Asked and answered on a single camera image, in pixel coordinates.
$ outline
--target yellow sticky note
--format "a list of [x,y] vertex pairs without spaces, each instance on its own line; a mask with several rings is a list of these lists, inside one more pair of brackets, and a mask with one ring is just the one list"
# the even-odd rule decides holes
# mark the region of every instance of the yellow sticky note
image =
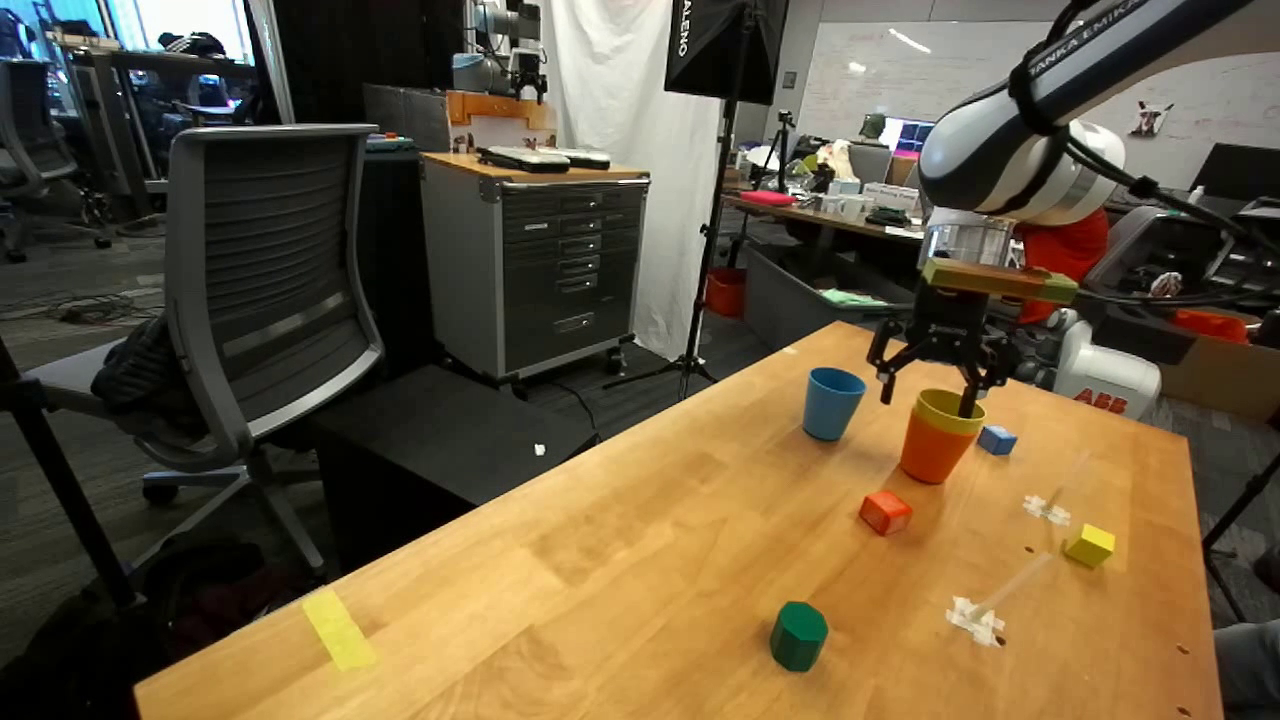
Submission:
[[372,664],[368,636],[359,633],[349,603],[334,589],[304,595],[304,617],[339,674],[357,674]]

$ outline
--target blue block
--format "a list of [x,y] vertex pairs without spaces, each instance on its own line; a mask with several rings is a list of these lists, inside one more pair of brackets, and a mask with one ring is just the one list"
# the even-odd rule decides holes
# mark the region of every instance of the blue block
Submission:
[[990,428],[975,436],[975,443],[980,443],[983,451],[993,451],[993,457],[1008,457],[1014,443],[1015,443],[1015,436],[1014,436],[1008,428],[999,428],[999,424],[990,424]]

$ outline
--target blue cup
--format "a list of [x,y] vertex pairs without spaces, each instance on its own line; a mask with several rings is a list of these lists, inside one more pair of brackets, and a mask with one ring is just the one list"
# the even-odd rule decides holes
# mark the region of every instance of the blue cup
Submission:
[[805,433],[819,443],[835,443],[863,399],[863,382],[845,370],[812,370],[805,397]]

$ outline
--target yellow block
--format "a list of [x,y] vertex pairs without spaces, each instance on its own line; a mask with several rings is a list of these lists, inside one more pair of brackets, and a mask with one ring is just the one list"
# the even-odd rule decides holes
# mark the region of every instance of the yellow block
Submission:
[[372,664],[368,636],[359,633],[349,603],[334,589],[304,595],[304,617],[339,674],[357,674]]
[[1084,567],[1100,567],[1108,557],[1117,557],[1117,535],[1097,524],[1079,524],[1072,539],[1065,539],[1065,557]]

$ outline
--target orange cup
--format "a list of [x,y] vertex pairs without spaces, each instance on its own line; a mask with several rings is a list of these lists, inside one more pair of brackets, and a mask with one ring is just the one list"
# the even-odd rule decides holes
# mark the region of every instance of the orange cup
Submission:
[[983,410],[962,416],[957,394],[927,390],[913,410],[904,457],[898,469],[922,484],[944,484],[980,428]]

